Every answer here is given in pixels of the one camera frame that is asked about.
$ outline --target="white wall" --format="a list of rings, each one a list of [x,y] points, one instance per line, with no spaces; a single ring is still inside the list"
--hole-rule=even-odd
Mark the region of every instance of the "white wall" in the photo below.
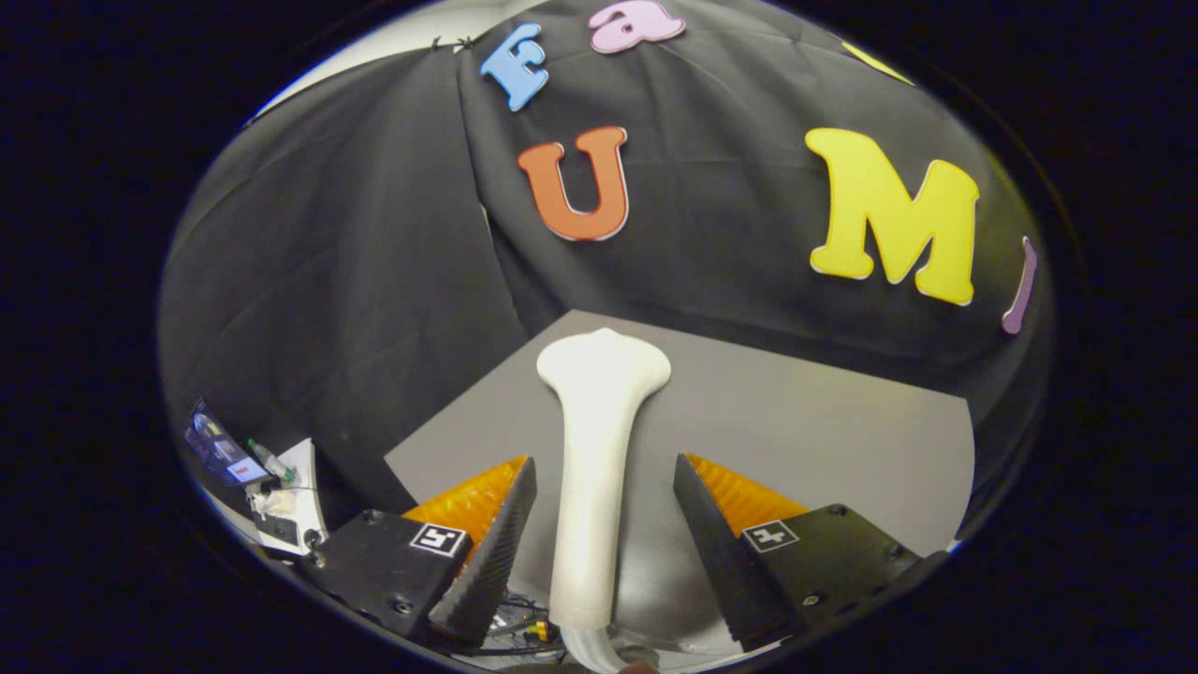
[[[333,54],[291,83],[254,115],[311,86],[326,77],[375,59],[412,49],[428,48],[441,36],[441,44],[478,37],[491,26],[545,0],[442,0],[392,19],[361,40]]]

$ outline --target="black cloth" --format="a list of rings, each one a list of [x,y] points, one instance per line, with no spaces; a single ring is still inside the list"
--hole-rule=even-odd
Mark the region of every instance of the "black cloth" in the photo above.
[[[241,437],[282,449],[311,436],[368,499],[401,510],[411,498],[382,456],[579,308],[964,397],[969,527],[1029,451],[1053,348],[1051,261],[1010,177],[931,95],[798,17],[672,1],[680,36],[604,55],[586,20],[609,4],[555,0],[456,54],[359,66],[246,128],[167,263],[173,420],[202,395]],[[526,22],[543,29],[537,68],[550,79],[510,113],[479,67]],[[574,141],[612,125],[629,135],[628,221],[606,241],[565,241],[543,224],[516,157],[561,142],[570,202],[591,210],[594,177]],[[881,268],[864,280],[811,268],[830,202],[827,164],[804,142],[818,127],[873,138],[910,194],[933,159],[978,182],[969,305],[921,295],[913,273],[891,285]],[[1040,268],[1009,335],[999,321],[1023,236]],[[870,237],[866,250],[879,259]]]

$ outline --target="purple letter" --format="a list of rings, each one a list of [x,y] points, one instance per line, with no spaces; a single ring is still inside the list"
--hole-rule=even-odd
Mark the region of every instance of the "purple letter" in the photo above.
[[[1023,237],[1023,275],[1019,278],[1019,290],[1015,293],[1015,302],[1011,308],[1003,314],[1003,329],[1008,334],[1018,334],[1023,327],[1023,311],[1028,310],[1028,297],[1031,296],[1031,279],[1036,277],[1036,251],[1031,248],[1031,239]]]

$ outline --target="white bone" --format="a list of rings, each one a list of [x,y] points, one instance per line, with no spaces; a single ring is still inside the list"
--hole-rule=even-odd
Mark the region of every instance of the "white bone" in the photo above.
[[[628,438],[641,403],[670,381],[670,359],[604,327],[545,347],[537,374],[557,393],[565,429],[550,620],[571,636],[601,633],[611,623]]]

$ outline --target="pink letter a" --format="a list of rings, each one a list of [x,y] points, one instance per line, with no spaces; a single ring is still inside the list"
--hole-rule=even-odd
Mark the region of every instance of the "pink letter a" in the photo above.
[[[600,54],[615,54],[642,40],[668,40],[682,32],[686,22],[671,17],[658,2],[629,0],[599,10],[587,25],[599,29],[591,37],[591,47]]]

